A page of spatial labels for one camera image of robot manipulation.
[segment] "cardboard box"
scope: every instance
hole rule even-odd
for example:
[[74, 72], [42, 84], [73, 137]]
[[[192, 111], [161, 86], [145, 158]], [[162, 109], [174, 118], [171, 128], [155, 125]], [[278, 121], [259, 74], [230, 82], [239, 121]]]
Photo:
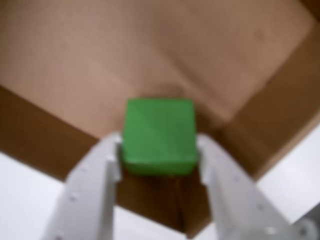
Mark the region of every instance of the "cardboard box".
[[[320, 27], [298, 1], [11, 0], [1, 16], [0, 150], [57, 179], [123, 128], [129, 97], [193, 99], [197, 130], [254, 178], [319, 122]], [[211, 221], [196, 170], [123, 174], [118, 205], [188, 237]]]

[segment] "white background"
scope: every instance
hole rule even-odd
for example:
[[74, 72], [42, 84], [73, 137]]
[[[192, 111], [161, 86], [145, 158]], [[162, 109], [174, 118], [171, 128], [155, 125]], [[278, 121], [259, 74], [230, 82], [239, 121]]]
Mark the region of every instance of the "white background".
[[[320, 202], [320, 126], [258, 182], [294, 222]], [[0, 153], [0, 240], [40, 240], [63, 183]], [[182, 240], [184, 235], [115, 208], [115, 240]], [[216, 239], [210, 224], [196, 240]]]

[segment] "green block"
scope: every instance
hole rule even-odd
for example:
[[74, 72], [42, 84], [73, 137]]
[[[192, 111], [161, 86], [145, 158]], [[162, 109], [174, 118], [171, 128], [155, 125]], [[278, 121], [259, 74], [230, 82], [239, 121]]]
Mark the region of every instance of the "green block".
[[122, 163], [138, 175], [187, 175], [197, 163], [195, 111], [189, 99], [129, 99]]

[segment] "robotic arm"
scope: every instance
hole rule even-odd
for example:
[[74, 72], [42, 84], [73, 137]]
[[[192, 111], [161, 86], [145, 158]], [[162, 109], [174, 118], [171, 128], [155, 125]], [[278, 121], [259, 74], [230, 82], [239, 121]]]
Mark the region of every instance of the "robotic arm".
[[[120, 133], [107, 136], [70, 172], [43, 240], [113, 239], [121, 143]], [[317, 240], [311, 221], [290, 225], [215, 141], [200, 134], [197, 147], [201, 182], [220, 240]]]

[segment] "cardboard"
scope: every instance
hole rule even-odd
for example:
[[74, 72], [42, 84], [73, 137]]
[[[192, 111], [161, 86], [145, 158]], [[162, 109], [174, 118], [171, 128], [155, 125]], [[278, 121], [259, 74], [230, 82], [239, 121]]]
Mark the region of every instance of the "cardboard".
[[[319, 122], [320, 28], [298, 1], [12, 0], [0, 11], [0, 151], [55, 178], [123, 128], [129, 97], [193, 99], [197, 130], [255, 178]], [[191, 238], [211, 220], [197, 174], [124, 172], [117, 204]]]

